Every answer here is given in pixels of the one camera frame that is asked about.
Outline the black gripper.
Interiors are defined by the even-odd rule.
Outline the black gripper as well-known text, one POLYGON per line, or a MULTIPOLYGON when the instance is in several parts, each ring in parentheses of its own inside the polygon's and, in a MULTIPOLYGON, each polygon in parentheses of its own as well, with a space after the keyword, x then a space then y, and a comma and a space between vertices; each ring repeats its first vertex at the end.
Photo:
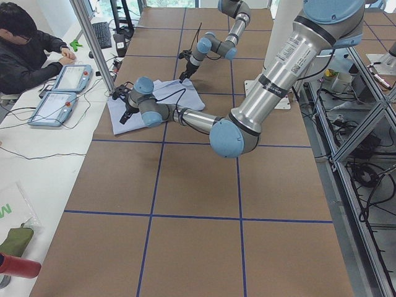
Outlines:
POLYGON ((182 72, 179 76, 179 83, 181 84, 186 79, 190 79, 190 77, 198 70, 200 64, 200 60, 197 60, 195 57, 190 57, 186 64, 186 71, 182 72))
POLYGON ((126 111, 121 116, 119 122, 121 124, 126 124, 126 122, 131 118, 131 116, 138 112, 139 112, 138 104, 135 101, 128 99, 126 102, 126 111))

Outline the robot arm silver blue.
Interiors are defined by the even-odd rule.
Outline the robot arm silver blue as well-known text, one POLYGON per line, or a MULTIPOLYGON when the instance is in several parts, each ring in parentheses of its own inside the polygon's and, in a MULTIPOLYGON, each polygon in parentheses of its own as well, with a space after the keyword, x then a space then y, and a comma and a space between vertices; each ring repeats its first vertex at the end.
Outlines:
POLYGON ((179 76, 181 83, 196 73, 209 53, 215 53, 219 59, 225 58, 229 61, 236 56, 236 47, 251 21, 250 7, 244 1, 221 0, 218 1, 217 9, 235 22, 224 40, 219 40, 214 32, 206 32, 199 37, 199 31, 196 31, 191 47, 180 52, 178 56, 179 59, 186 60, 186 68, 179 76))
POLYGON ((153 81, 140 77, 126 97, 120 122, 140 113, 147 127, 174 121, 207 133, 221 157, 236 158, 254 150, 262 123, 298 80, 303 80, 323 50, 357 45, 363 36, 364 1, 304 1, 292 22, 292 32, 268 66, 253 81, 239 107, 224 118, 181 105, 161 103, 153 81))

